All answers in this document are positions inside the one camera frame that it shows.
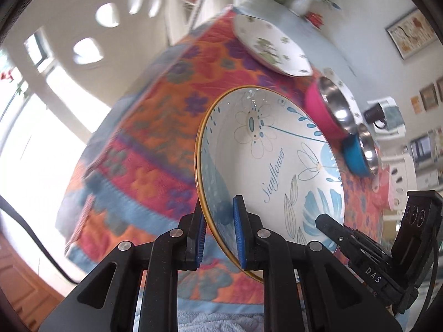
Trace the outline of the red small object on table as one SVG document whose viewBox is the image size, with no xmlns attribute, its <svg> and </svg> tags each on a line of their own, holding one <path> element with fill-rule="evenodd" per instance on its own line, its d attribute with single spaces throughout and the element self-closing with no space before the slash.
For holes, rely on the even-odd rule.
<svg viewBox="0 0 443 332">
<path fill-rule="evenodd" d="M 309 12 L 305 16 L 305 18 L 311 25 L 313 25 L 317 29 L 320 29 L 322 27 L 322 25 L 324 25 L 323 17 L 320 14 Z"/>
</svg>

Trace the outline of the framed picture on wall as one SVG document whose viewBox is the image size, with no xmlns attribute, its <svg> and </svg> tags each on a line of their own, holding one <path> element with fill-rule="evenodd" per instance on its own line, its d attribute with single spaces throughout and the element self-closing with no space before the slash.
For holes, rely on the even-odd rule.
<svg viewBox="0 0 443 332">
<path fill-rule="evenodd" d="M 389 25 L 386 32 L 402 60 L 410 58 L 438 39 L 434 29 L 417 7 Z"/>
</svg>

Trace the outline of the blue steel bowl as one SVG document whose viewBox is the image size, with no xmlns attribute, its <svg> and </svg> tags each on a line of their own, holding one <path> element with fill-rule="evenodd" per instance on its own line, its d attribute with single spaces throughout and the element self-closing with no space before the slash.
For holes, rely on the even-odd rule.
<svg viewBox="0 0 443 332">
<path fill-rule="evenodd" d="M 378 146 L 365 124 L 357 125 L 356 133 L 342 141 L 342 153 L 348 169 L 354 175 L 372 177 L 378 174 Z"/>
</svg>

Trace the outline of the small white floral plate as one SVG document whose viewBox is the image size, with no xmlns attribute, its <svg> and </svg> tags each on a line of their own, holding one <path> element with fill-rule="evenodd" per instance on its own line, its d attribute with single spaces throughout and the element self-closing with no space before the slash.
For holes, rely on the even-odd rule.
<svg viewBox="0 0 443 332">
<path fill-rule="evenodd" d="M 342 81 L 342 79 L 336 74 L 336 72 L 332 68 L 324 68 L 322 70 L 322 73 L 324 76 L 329 78 L 342 92 L 345 99 L 348 102 L 348 105 L 350 106 L 350 110 L 352 111 L 354 117 L 357 120 L 362 119 L 362 113 L 358 107 L 358 104 L 351 92 L 351 90 L 348 88 L 347 85 Z"/>
</svg>

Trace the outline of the pink steel bowl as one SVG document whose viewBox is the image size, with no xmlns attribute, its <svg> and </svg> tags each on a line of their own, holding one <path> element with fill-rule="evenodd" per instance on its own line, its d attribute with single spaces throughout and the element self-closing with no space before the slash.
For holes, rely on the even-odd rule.
<svg viewBox="0 0 443 332">
<path fill-rule="evenodd" d="M 342 141 L 357 132 L 358 122 L 342 90 L 321 76 L 306 90 L 304 110 L 327 140 Z"/>
</svg>

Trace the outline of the square white green-leaf plate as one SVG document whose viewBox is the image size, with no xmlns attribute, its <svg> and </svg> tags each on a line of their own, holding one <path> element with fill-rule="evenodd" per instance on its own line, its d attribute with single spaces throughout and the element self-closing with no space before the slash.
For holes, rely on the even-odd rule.
<svg viewBox="0 0 443 332">
<path fill-rule="evenodd" d="M 271 22 L 237 14 L 233 33 L 252 57 L 270 70 L 290 77 L 313 74 L 304 51 Z"/>
</svg>

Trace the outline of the white flower vase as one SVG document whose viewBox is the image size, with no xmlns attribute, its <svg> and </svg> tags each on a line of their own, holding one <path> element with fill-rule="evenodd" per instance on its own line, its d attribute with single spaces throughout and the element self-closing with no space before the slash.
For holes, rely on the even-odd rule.
<svg viewBox="0 0 443 332">
<path fill-rule="evenodd" d="M 303 17 L 309 11 L 311 4 L 316 0 L 293 0 L 289 6 L 289 10 L 299 16 Z"/>
</svg>

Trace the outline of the dark mug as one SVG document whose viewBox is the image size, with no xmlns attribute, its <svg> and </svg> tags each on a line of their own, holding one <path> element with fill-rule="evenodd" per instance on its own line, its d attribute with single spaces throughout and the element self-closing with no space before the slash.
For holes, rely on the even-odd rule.
<svg viewBox="0 0 443 332">
<path fill-rule="evenodd" d="M 364 119 L 367 124 L 373 124 L 378 129 L 385 129 L 387 122 L 385 114 L 380 103 L 376 103 L 364 112 Z"/>
</svg>

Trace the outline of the colourful floral tablecloth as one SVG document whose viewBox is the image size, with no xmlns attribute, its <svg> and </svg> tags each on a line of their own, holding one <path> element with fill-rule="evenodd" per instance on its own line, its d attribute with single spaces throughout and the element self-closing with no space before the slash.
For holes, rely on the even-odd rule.
<svg viewBox="0 0 443 332">
<path fill-rule="evenodd" d="M 90 272 L 119 242 L 154 241 L 197 201 L 194 145 L 209 105 L 243 85 L 301 102 L 307 77 L 255 61 L 233 33 L 233 11 L 203 24 L 154 63 L 145 90 L 121 100 L 88 142 L 59 210 L 66 257 Z"/>
</svg>

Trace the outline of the round blue sunflower plate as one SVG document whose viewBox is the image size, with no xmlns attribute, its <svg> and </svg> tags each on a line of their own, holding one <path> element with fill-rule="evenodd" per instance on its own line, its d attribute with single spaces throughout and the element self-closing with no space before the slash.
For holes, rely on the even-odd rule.
<svg viewBox="0 0 443 332">
<path fill-rule="evenodd" d="M 320 214 L 342 223 L 345 194 L 333 150 L 309 115 L 270 89 L 242 86 L 218 97 L 201 122 L 197 194 L 220 248 L 239 265 L 233 198 L 288 241 L 336 243 L 316 228 Z"/>
</svg>

